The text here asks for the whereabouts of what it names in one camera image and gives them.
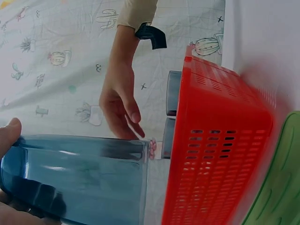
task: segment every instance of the beige sleeve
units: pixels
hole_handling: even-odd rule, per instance
[[[137,30],[142,23],[152,23],[158,0],[125,0],[118,18],[118,25]]]

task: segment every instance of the wrist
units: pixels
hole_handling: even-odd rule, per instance
[[[119,25],[112,45],[110,61],[132,63],[139,39],[135,30],[128,26]]]

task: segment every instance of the black watch strap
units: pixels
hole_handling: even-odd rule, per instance
[[[135,33],[140,40],[150,39],[152,43],[152,49],[167,48],[167,42],[165,38],[165,33],[156,27],[147,25],[143,23],[138,31]]]

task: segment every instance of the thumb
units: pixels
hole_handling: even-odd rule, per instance
[[[21,135],[21,122],[13,118],[6,127],[0,128],[0,159]]]
[[[129,89],[122,89],[118,92],[118,94],[122,99],[124,108],[131,121],[134,123],[139,123],[141,121],[141,114],[133,96],[133,92],[131,92]]]

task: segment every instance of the white fabric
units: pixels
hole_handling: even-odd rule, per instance
[[[15,0],[1,9],[1,121],[17,116],[23,134],[112,137],[97,105],[122,4]],[[186,46],[193,42],[197,54],[213,43],[215,51],[204,51],[204,58],[221,63],[224,9],[225,0],[159,1],[153,26],[166,34],[168,48],[153,51],[149,40],[141,41],[133,63],[147,137],[162,140],[168,73],[182,70]],[[169,163],[150,162],[146,225],[160,223]]]

